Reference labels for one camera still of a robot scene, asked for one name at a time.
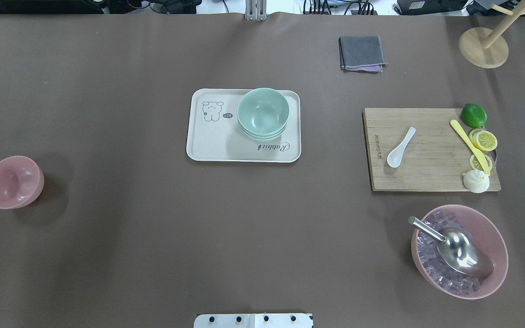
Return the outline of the lower lemon slice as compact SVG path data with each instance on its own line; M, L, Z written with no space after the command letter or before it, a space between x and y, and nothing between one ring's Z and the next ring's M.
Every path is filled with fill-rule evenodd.
M493 169L493 166L494 166L493 160L487 154L484 154L484 158L485 158L485 160L487 162L488 170L491 171ZM477 159L477 157L475 155L471 155L470 156L470 158L469 158L469 165L473 169L483 171L483 166L480 164L479 160Z

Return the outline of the green lime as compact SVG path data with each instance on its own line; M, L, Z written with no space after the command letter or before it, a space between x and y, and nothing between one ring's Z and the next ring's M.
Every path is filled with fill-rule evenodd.
M472 102L463 106L460 119L471 128L483 128L488 120L486 111L478 104Z

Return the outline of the wooden cutting board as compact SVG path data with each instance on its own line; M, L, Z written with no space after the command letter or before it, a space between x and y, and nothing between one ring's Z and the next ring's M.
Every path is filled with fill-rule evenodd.
M472 152L450 126L460 120L459 108L365 108L363 124L373 191L466 191L463 174L471 170ZM416 132L400 166L387 163L388 154Z

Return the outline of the lemon slice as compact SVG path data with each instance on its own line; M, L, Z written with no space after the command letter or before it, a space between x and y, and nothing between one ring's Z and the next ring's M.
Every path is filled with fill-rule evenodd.
M472 129L468 137L477 149L484 152L494 151L498 145L497 137L486 129Z
M491 171L493 169L493 166L494 166L493 160L487 154L484 154L484 158L485 158L485 160L487 162L488 170ZM470 156L470 158L469 158L469 165L473 169L483 171L483 166L480 164L479 160L477 159L477 157L475 155L471 155Z

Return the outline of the yellow plastic knife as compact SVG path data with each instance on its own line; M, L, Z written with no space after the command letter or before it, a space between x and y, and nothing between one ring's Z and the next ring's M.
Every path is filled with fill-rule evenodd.
M458 136L465 142L467 147L472 152L473 156L477 158L479 164L481 165L481 168L483 168L483 171L488 176L490 176L490 168L489 168L488 161L485 158L485 155L480 149L474 146L471 139L469 139L468 135L465 133L465 130L463 129L463 127L461 127L461 124L458 122L458 120L450 120L449 124L454 129L454 131L456 131Z

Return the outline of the upper lemon slice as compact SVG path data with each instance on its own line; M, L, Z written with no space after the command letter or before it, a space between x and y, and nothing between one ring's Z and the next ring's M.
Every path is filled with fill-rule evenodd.
M484 152L494 151L498 145L497 137L486 129L472 129L468 137L477 149Z

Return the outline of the aluminium frame post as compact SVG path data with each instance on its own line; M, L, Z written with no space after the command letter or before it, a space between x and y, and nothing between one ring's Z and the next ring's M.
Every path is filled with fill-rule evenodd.
M267 1L266 0L246 0L245 19L248 21L267 20Z

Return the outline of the white ceramic spoon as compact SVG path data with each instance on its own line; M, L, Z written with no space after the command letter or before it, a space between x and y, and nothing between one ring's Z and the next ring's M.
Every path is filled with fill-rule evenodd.
M414 137L416 131L417 129L411 126L403 140L388 154L386 158L388 166L392 168L398 168L398 166L400 166L406 147Z

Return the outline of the small pink bowl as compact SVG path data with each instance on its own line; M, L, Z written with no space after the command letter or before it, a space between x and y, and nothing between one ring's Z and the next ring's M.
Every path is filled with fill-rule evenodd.
M41 195L45 178L31 158L11 156L0 161L0 209L21 208Z

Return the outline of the white steamed bun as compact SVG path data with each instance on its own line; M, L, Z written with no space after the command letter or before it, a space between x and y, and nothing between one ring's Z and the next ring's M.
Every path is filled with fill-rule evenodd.
M463 174L463 184L472 193L483 193L489 189L490 178L484 171L473 169Z

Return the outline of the cream rabbit tray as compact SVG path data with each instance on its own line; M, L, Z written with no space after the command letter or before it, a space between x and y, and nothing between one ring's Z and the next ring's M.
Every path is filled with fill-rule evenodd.
M236 110L247 89L199 89L192 95L187 155L196 161L292 163L301 154L300 98L279 91L289 104L285 131L271 141L254 140L242 131Z

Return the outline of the metal ice scoop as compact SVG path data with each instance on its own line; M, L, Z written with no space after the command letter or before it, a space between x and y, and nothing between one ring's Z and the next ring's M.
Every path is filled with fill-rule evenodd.
M486 278L493 273L493 261L461 230L448 227L438 232L415 216L408 218L408 224L430 236L442 259L457 272L477 278Z

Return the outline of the grey folded cloth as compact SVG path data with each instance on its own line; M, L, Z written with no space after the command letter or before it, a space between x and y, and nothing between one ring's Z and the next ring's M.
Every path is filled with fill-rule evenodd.
M341 69L352 72L381 72L388 63L379 36L341 36L338 39Z

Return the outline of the wooden mug tree stand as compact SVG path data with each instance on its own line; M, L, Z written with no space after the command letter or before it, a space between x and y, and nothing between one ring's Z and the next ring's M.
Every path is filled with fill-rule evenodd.
M491 9L504 13L506 17L493 30L483 27L465 31L458 40L461 54L472 64L486 69L498 68L508 58L509 48L502 34L520 16L525 15L525 0L514 9L504 9L492 4Z

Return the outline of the top green bowl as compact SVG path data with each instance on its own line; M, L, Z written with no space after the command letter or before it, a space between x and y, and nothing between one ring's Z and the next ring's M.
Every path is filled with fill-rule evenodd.
M266 87L247 92L237 108L240 127L265 137L284 128L289 116L289 104L285 96Z

